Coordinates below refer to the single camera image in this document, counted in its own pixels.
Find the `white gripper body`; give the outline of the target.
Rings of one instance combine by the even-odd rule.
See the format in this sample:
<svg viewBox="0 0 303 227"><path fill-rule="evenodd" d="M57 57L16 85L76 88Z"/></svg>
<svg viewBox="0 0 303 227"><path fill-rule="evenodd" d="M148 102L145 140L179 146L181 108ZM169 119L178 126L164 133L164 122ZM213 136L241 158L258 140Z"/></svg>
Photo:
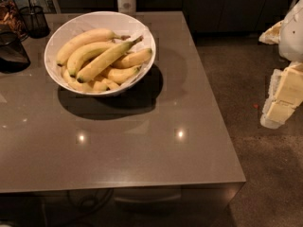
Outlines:
<svg viewBox="0 0 303 227"><path fill-rule="evenodd" d="M303 62L303 0L285 16L279 34L279 55L288 61Z"/></svg>

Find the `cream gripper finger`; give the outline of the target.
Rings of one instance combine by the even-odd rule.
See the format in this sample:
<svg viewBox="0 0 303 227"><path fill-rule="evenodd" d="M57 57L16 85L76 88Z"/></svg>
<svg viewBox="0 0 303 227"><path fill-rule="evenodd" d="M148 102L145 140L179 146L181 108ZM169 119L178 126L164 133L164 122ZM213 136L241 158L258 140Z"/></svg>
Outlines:
<svg viewBox="0 0 303 227"><path fill-rule="evenodd" d="M260 124L265 128L278 129L286 123L302 102L303 63L292 61L283 70L274 70Z"/></svg>
<svg viewBox="0 0 303 227"><path fill-rule="evenodd" d="M279 21L275 23L273 26L268 28L265 32L263 32L258 40L264 44L279 44L280 42L280 30L282 27L283 21Z"/></svg>

